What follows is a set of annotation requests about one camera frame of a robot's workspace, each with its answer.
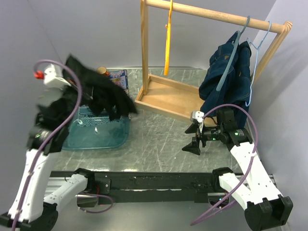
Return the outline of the denim garment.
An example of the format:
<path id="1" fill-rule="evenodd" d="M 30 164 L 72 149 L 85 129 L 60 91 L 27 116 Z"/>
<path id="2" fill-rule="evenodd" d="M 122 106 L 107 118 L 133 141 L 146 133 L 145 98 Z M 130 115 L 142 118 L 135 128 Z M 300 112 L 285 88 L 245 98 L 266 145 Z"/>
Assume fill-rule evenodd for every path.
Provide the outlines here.
<path id="1" fill-rule="evenodd" d="M 233 50 L 232 42 L 235 41 L 236 37 L 237 31 L 224 44 L 219 45 L 209 59 L 209 68 L 201 86 L 199 87 L 199 97 L 204 101 L 203 105 L 200 107 L 200 111 L 203 113 L 207 113 L 212 108 L 224 103 L 227 90 L 235 78 L 235 64 L 238 60 L 239 46 L 237 47 L 237 51 L 221 91 L 216 91 L 216 87 Z"/>

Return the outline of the blue denim skirt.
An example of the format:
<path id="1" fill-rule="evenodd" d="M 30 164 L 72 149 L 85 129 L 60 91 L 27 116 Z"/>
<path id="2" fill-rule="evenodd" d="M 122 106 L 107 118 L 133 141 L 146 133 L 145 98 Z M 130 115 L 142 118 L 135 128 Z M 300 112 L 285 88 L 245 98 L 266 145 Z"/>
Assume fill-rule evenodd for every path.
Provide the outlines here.
<path id="1" fill-rule="evenodd" d="M 245 41 L 239 46 L 230 103 L 243 108 L 246 112 L 249 111 L 249 106 L 246 106 L 246 102 L 249 101 L 250 97 L 250 58 L 251 49 L 249 43 Z"/>

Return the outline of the black garment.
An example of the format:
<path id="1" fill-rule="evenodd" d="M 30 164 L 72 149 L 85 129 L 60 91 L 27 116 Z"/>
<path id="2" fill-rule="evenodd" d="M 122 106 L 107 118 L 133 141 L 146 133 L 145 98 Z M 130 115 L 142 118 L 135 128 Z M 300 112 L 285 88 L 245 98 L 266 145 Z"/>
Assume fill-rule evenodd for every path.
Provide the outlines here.
<path id="1" fill-rule="evenodd" d="M 82 97 L 80 106 L 86 105 L 96 116 L 103 111 L 111 110 L 111 84 L 107 75 L 83 65 L 76 57 L 69 55 L 65 65 L 78 77 L 83 94 L 92 99 Z M 37 102 L 38 114 L 35 125 L 47 130 L 55 130 L 73 111 L 77 101 L 77 90 L 73 87 L 49 88 L 43 91 Z"/>

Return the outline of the grey-blue plastic hanger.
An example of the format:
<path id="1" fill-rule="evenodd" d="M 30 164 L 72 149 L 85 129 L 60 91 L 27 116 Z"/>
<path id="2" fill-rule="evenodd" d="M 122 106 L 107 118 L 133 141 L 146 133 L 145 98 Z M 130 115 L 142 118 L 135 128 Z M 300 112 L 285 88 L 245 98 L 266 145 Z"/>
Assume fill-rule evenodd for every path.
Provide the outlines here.
<path id="1" fill-rule="evenodd" d="M 228 72 L 229 72 L 229 69 L 230 69 L 231 64 L 232 64 L 232 62 L 233 62 L 235 53 L 236 53 L 236 51 L 237 51 L 237 47 L 238 47 L 238 45 L 239 45 L 239 39 L 240 39 L 242 33 L 243 33 L 243 32 L 245 31 L 245 29 L 247 28 L 249 22 L 250 22 L 250 16 L 247 17 L 246 23 L 245 23 L 245 25 L 244 25 L 242 31 L 241 31 L 241 32 L 240 32 L 240 31 L 237 31 L 237 37 L 236 37 L 235 41 L 232 42 L 232 45 L 233 45 L 232 53 L 231 53 L 231 55 L 230 55 L 229 61 L 228 61 L 228 63 L 227 63 L 227 66 L 226 66 L 226 68 L 225 68 L 225 70 L 224 70 L 224 72 L 223 72 L 223 74 L 222 74 L 222 76 L 221 76 L 221 78 L 220 78 L 220 80 L 219 80 L 219 83 L 218 83 L 218 85 L 217 85 L 217 87 L 216 87 L 216 91 L 217 91 L 217 92 L 220 92 L 220 91 L 221 91 L 221 88 L 223 87 L 223 84 L 224 84 L 224 82 L 225 82 L 225 80 L 226 80 L 226 77 L 227 77 L 227 74 L 228 74 Z"/>

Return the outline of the light blue wire hanger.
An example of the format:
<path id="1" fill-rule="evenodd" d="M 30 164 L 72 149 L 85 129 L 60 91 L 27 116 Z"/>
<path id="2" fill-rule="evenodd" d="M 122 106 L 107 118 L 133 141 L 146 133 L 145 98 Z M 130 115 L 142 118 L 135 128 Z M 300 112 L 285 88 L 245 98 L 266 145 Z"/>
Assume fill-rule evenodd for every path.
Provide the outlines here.
<path id="1" fill-rule="evenodd" d="M 246 41 L 248 42 L 248 44 L 250 46 L 252 46 L 255 50 L 256 50 L 256 57 L 255 57 L 255 64 L 254 64 L 254 68 L 253 68 L 253 72 L 252 72 L 252 75 L 251 75 L 251 82 L 250 82 L 250 87 L 249 87 L 249 99 L 248 101 L 245 102 L 245 106 L 246 107 L 249 107 L 250 104 L 251 104 L 251 100 L 252 100 L 252 86 L 253 86 L 253 83 L 255 81 L 255 76 L 256 76 L 256 70 L 257 70 L 257 64 L 258 64 L 258 54 L 259 54 L 259 51 L 260 51 L 260 48 L 264 42 L 264 40 L 266 39 L 268 33 L 270 32 L 270 29 L 271 29 L 271 26 L 272 26 L 272 22 L 271 21 L 268 21 L 269 23 L 269 28 L 267 29 L 267 32 L 265 33 L 263 39 L 260 41 L 260 43 L 258 44 L 258 46 L 256 46 L 252 41 L 251 39 L 248 37 L 246 39 Z"/>

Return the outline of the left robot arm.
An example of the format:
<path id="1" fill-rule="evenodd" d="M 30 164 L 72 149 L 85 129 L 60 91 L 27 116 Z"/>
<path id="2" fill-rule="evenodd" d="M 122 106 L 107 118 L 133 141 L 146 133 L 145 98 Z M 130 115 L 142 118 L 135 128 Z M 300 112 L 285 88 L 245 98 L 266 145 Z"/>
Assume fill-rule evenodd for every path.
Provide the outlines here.
<path id="1" fill-rule="evenodd" d="M 2 226 L 21 231 L 50 231 L 60 211 L 78 194 L 114 203 L 113 198 L 102 191 L 103 181 L 97 179 L 97 173 L 84 168 L 75 170 L 62 186 L 45 195 L 72 118 L 88 99 L 79 90 L 51 88 L 38 100 L 38 113 L 26 145 L 23 176 L 11 208 L 0 216 Z"/>

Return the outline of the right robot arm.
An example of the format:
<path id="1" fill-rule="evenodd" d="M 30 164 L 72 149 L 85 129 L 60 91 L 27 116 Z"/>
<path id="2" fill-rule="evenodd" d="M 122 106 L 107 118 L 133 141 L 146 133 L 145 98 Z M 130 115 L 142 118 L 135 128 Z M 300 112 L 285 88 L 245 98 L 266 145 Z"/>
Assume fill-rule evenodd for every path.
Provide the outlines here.
<path id="1" fill-rule="evenodd" d="M 220 141 L 227 146 L 244 175 L 238 179 L 228 167 L 213 170 L 210 181 L 212 189 L 217 192 L 224 190 L 226 194 L 191 225 L 204 221 L 234 203 L 242 207 L 245 220 L 253 231 L 285 225 L 293 202 L 290 197 L 282 195 L 267 174 L 256 152 L 257 142 L 252 140 L 246 129 L 238 127 L 228 104 L 215 107 L 215 110 L 217 125 L 214 127 L 205 125 L 206 115 L 203 112 L 191 113 L 192 124 L 185 132 L 195 136 L 190 144 L 183 147 L 183 151 L 200 155 L 200 147 L 204 147 L 207 141 Z"/>

